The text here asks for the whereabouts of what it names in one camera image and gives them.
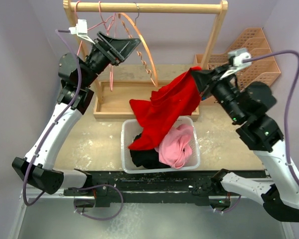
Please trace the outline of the wooden hanger with metal hook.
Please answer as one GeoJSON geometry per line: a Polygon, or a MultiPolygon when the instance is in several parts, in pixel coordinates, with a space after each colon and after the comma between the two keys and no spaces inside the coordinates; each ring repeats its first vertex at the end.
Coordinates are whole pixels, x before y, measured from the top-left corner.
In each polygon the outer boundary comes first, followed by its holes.
{"type": "Polygon", "coordinates": [[[158,74],[157,74],[157,70],[155,67],[155,63],[154,63],[153,57],[151,55],[151,51],[150,51],[143,35],[141,34],[141,32],[139,31],[139,29],[136,25],[136,20],[132,20],[126,13],[123,13],[123,12],[118,13],[118,18],[121,21],[121,24],[129,38],[133,38],[133,36],[130,33],[129,28],[126,25],[125,20],[131,25],[131,27],[136,32],[139,40],[141,41],[141,44],[142,44],[144,50],[145,50],[146,57],[143,56],[142,52],[138,48],[136,48],[136,53],[137,53],[138,57],[140,58],[140,61],[143,65],[146,73],[148,74],[152,84],[157,88],[158,87],[158,74]]]}

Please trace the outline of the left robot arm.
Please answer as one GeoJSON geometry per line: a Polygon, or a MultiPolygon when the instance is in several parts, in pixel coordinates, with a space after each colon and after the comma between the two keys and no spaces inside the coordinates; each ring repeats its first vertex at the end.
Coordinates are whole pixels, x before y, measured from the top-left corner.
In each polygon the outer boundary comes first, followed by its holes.
{"type": "Polygon", "coordinates": [[[90,85],[108,67],[124,62],[140,44],[138,38],[114,38],[102,32],[92,40],[92,49],[82,60],[69,48],[59,60],[58,76],[62,89],[52,116],[39,139],[23,157],[16,157],[12,167],[27,185],[47,194],[60,188],[75,188],[81,195],[91,193],[93,184],[88,173],[81,170],[57,170],[56,157],[69,132],[84,115],[94,92],[90,85]]]}

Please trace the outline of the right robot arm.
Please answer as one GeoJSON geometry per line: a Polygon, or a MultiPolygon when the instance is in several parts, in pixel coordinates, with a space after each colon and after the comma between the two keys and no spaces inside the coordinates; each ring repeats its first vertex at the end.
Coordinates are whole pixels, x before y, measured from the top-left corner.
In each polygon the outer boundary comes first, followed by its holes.
{"type": "Polygon", "coordinates": [[[299,223],[299,185],[293,177],[293,161],[287,158],[287,136],[266,112],[277,100],[265,83],[255,81],[240,91],[231,83],[234,73],[226,75],[228,65],[213,70],[194,70],[191,74],[202,96],[212,95],[228,114],[244,144],[261,160],[272,183],[260,183],[221,169],[211,178],[212,191],[247,197],[263,206],[280,222],[299,223]]]}

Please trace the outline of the pink t shirt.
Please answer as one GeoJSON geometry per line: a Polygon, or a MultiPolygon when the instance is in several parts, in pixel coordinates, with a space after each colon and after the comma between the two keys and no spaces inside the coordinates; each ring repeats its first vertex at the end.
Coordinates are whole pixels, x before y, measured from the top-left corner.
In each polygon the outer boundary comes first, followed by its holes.
{"type": "Polygon", "coordinates": [[[193,133],[191,125],[181,124],[178,127],[172,127],[159,146],[155,148],[159,162],[173,169],[182,168],[192,155],[190,141],[193,133]]]}

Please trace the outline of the red t shirt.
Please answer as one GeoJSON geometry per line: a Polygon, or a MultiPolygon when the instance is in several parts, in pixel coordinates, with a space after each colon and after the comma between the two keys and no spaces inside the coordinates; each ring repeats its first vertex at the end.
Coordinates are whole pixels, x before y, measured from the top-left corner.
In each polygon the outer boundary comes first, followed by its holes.
{"type": "Polygon", "coordinates": [[[191,75],[199,66],[177,76],[158,91],[152,91],[149,101],[129,100],[130,107],[143,128],[140,138],[129,145],[130,150],[150,150],[157,147],[179,116],[190,116],[199,106],[201,97],[191,75]]]}

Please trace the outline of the black t shirt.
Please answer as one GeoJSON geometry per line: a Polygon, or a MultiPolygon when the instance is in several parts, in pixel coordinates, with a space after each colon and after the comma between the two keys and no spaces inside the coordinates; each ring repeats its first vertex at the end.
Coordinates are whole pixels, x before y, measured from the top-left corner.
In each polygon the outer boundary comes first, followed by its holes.
{"type": "Polygon", "coordinates": [[[132,150],[129,149],[132,162],[136,167],[144,167],[145,169],[165,169],[170,168],[169,165],[159,161],[159,153],[156,148],[149,150],[132,150]]]}

